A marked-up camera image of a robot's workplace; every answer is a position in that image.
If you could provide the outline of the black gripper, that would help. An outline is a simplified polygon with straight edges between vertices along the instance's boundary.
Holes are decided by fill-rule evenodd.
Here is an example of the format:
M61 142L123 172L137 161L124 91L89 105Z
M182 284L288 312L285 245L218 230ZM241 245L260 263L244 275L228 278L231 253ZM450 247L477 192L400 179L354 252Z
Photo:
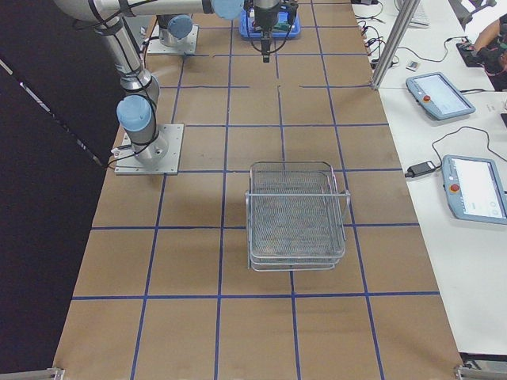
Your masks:
M261 28L261 55L262 62L270 62L271 38L273 27L278 22L280 12L279 0L254 0L253 1L255 23Z

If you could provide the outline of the person forearm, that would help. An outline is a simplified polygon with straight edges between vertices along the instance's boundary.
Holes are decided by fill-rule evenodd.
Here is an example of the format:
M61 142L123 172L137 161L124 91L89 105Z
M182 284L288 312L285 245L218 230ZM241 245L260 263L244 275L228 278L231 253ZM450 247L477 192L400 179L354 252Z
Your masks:
M486 48L500 33L501 25L506 21L505 16L492 21L486 26L478 35L473 46L476 52L479 52L483 48Z

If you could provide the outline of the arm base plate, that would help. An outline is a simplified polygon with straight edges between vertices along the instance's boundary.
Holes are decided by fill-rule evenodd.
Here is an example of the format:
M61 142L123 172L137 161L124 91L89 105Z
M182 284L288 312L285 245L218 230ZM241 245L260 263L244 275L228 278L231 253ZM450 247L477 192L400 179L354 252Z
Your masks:
M177 39L168 32L160 32L154 27L151 40L147 46L148 55L195 55L199 25L193 25L191 32L182 39Z
M148 148L141 146L132 149L128 133L125 132L121 145L125 149L115 149L114 173L116 175L177 175L184 134L183 124L159 124L157 139Z

